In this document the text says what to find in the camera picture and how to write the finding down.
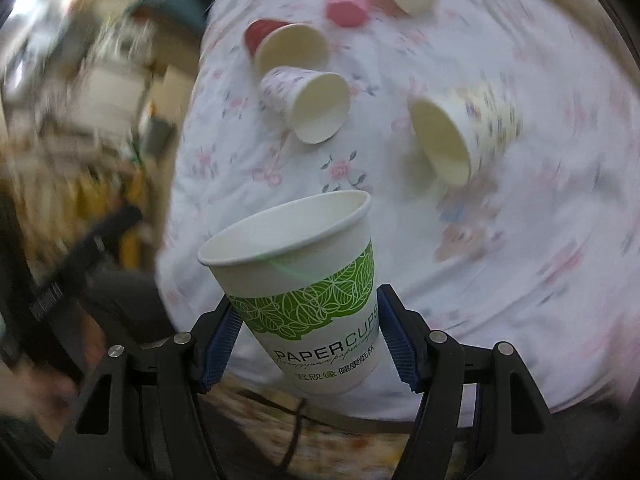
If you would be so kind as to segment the green leaf paper cup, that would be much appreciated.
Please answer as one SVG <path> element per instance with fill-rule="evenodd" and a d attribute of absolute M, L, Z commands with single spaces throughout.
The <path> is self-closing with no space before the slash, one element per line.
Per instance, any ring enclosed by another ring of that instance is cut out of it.
<path fill-rule="evenodd" d="M 292 385 L 357 387 L 378 365 L 369 193 L 335 191 L 253 214 L 198 251 L 233 309 Z"/>

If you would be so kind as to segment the colourful pattern paper cup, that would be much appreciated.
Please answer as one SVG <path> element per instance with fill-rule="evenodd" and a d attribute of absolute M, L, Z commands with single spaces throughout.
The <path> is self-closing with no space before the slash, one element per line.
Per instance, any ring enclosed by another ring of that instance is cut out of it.
<path fill-rule="evenodd" d="M 408 102 L 416 140 L 437 177 L 467 185 L 506 154 L 523 131 L 523 116 L 501 84 L 482 82 Z"/>

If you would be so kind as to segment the panda pattern paper cup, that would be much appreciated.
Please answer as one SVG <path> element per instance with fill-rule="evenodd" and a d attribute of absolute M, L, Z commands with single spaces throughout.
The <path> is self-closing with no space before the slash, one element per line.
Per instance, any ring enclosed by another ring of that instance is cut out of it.
<path fill-rule="evenodd" d="M 350 109 L 349 85 L 342 76 L 306 68 L 273 68 L 262 77 L 259 94 L 265 106 L 306 144 L 331 139 Z"/>

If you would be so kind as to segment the red paper cup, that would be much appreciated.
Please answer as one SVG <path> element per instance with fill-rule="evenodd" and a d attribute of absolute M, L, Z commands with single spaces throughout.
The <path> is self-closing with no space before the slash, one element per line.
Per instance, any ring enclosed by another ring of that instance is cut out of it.
<path fill-rule="evenodd" d="M 325 70 L 330 64 L 326 36 L 305 23 L 260 18 L 245 29 L 244 44 L 259 76 L 281 66 Z"/>

